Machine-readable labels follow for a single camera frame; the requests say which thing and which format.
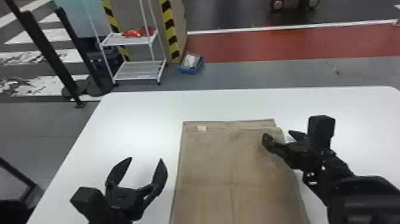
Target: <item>shelf rack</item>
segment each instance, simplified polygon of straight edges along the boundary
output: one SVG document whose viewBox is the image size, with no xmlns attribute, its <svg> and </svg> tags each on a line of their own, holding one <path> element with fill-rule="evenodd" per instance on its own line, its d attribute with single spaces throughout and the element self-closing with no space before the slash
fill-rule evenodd
<svg viewBox="0 0 400 224">
<path fill-rule="evenodd" d="M 157 27 L 157 22 L 155 20 L 153 8 L 151 7 L 151 3 L 149 0 L 147 0 L 148 7 L 150 9 L 150 14 L 152 17 L 153 24 L 155 26 L 155 30 L 152 34 L 152 36 L 149 35 L 149 27 L 147 24 L 147 19 L 145 15 L 145 10 L 143 7 L 143 0 L 139 0 L 140 3 L 140 10 L 142 12 L 142 17 L 143 17 L 143 22 L 145 25 L 145 31 L 146 31 L 146 36 L 142 36 L 140 38 L 127 38 L 122 36 L 122 33 L 114 33 L 112 32 L 110 28 L 110 33 L 107 35 L 107 37 L 100 42 L 100 38 L 98 35 L 98 32 L 96 30 L 96 27 L 93 23 L 92 17 L 90 15 L 90 12 L 84 4 L 86 13 L 89 17 L 90 24 L 92 25 L 93 31 L 95 32 L 96 40 L 99 43 L 101 53 L 103 55 L 105 65 L 107 67 L 107 70 L 110 74 L 110 77 L 112 79 L 113 83 L 116 83 L 116 81 L 119 80 L 144 80 L 144 79 L 154 79 L 156 80 L 157 85 L 161 84 L 161 75 L 163 74 L 164 68 L 167 64 L 167 60 L 165 57 L 165 51 L 163 47 L 163 43 L 161 42 L 161 37 L 160 34 L 158 33 L 158 27 Z M 153 42 L 155 38 L 158 38 L 158 41 L 160 42 L 160 47 L 162 51 L 162 60 L 155 60 L 154 57 L 154 51 L 153 51 Z M 137 46 L 137 45 L 148 45 L 149 50 L 150 50 L 150 55 L 152 60 L 151 61 L 126 61 L 124 57 L 124 62 L 120 66 L 120 68 L 117 70 L 115 75 L 112 73 L 110 69 L 110 65 L 108 64 L 108 60 L 105 56 L 104 53 L 104 48 L 109 47 L 109 46 Z"/>
</svg>

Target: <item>white table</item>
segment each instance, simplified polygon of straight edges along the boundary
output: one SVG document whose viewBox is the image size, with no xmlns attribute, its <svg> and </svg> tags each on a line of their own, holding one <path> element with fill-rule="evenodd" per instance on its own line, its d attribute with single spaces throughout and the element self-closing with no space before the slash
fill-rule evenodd
<svg viewBox="0 0 400 224">
<path fill-rule="evenodd" d="M 400 93 L 394 88 L 113 93 L 98 105 L 29 224 L 86 223 L 69 199 L 79 186 L 104 191 L 110 169 L 126 157 L 133 157 L 133 163 L 121 185 L 132 188 L 149 183 L 158 159 L 164 159 L 169 172 L 165 190 L 138 223 L 167 224 L 183 121 L 274 118 L 285 132 L 306 131 L 309 116 L 315 114 L 336 119 L 332 148 L 352 171 L 382 175 L 400 187 L 396 171 L 400 168 Z M 299 183 L 311 223 L 327 223 L 323 204 Z"/>
</svg>

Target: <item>yellow and black striped pole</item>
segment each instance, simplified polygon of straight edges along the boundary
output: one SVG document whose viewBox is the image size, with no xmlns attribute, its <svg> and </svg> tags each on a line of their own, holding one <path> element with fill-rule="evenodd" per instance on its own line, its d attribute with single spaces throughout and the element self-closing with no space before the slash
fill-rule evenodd
<svg viewBox="0 0 400 224">
<path fill-rule="evenodd" d="M 160 7 L 162 12 L 162 22 L 165 25 L 165 36 L 168 42 L 168 51 L 170 53 L 172 63 L 179 63 L 180 53 L 170 0 L 160 0 Z"/>
<path fill-rule="evenodd" d="M 120 28 L 118 27 L 118 21 L 114 17 L 114 14 L 113 14 L 113 8 L 111 6 L 111 2 L 107 1 L 107 0 L 102 0 L 102 3 L 103 3 L 105 15 L 107 16 L 107 20 L 110 24 L 111 30 L 114 33 L 121 33 Z M 126 49 L 125 46 L 119 46 L 118 49 L 119 49 L 120 53 L 124 56 L 125 60 L 130 61 L 128 49 Z"/>
</svg>

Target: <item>white floor line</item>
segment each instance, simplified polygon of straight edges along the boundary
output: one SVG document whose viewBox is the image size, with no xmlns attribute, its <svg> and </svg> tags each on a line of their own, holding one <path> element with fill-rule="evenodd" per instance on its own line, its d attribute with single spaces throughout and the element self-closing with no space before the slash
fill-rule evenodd
<svg viewBox="0 0 400 224">
<path fill-rule="evenodd" d="M 292 29 L 328 28 L 328 27 L 346 27 L 346 26 L 366 26 L 366 25 L 394 24 L 397 22 L 397 20 L 398 19 L 366 20 L 357 22 L 346 22 L 346 23 L 319 23 L 319 24 L 294 25 L 294 26 L 268 26 L 268 27 L 238 28 L 238 29 L 194 30 L 194 31 L 189 31 L 187 34 L 204 35 L 204 34 L 217 34 L 217 33 L 255 32 L 255 31 L 266 31 L 266 30 L 292 30 Z"/>
<path fill-rule="evenodd" d="M 77 49 L 55 50 L 63 63 L 81 63 Z M 0 66 L 16 66 L 21 64 L 38 64 L 45 62 L 40 51 L 0 52 Z"/>
<path fill-rule="evenodd" d="M 87 77 L 87 74 L 72 75 L 74 80 Z M 63 87 L 58 76 L 38 76 L 34 79 L 11 77 L 0 80 L 0 94 L 11 92 L 11 97 L 61 96 Z"/>
<path fill-rule="evenodd" d="M 54 22 L 60 22 L 60 19 L 58 18 L 58 16 L 55 13 L 52 13 L 52 14 L 46 16 L 46 18 L 41 20 L 39 23 L 54 23 Z"/>
<path fill-rule="evenodd" d="M 25 11 L 25 10 L 33 11 L 33 10 L 39 8 L 40 6 L 42 6 L 42 5 L 44 5 L 44 4 L 48 3 L 48 2 L 51 2 L 51 1 L 52 0 L 36 0 L 36 1 L 33 1 L 31 3 L 28 3 L 28 4 L 24 5 L 23 7 L 20 8 L 20 10 L 21 11 Z M 13 22 L 16 19 L 17 18 L 14 16 L 13 13 L 8 13 L 6 15 L 3 15 L 0 18 L 0 28 L 6 26 L 7 24 Z"/>
<path fill-rule="evenodd" d="M 50 42 L 71 40 L 70 36 L 68 35 L 67 31 L 64 28 L 45 29 L 43 30 L 43 32 Z M 28 35 L 28 33 L 26 31 L 23 31 L 22 33 L 11 38 L 4 44 L 18 44 L 18 43 L 33 43 L 33 41 Z"/>
</svg>

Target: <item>red floor area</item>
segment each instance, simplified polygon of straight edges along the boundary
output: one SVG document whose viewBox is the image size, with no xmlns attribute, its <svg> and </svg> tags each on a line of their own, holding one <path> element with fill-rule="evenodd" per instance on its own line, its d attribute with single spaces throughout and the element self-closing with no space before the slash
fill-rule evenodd
<svg viewBox="0 0 400 224">
<path fill-rule="evenodd" d="M 208 63 L 400 56 L 391 25 L 193 35 L 186 49 Z"/>
</svg>

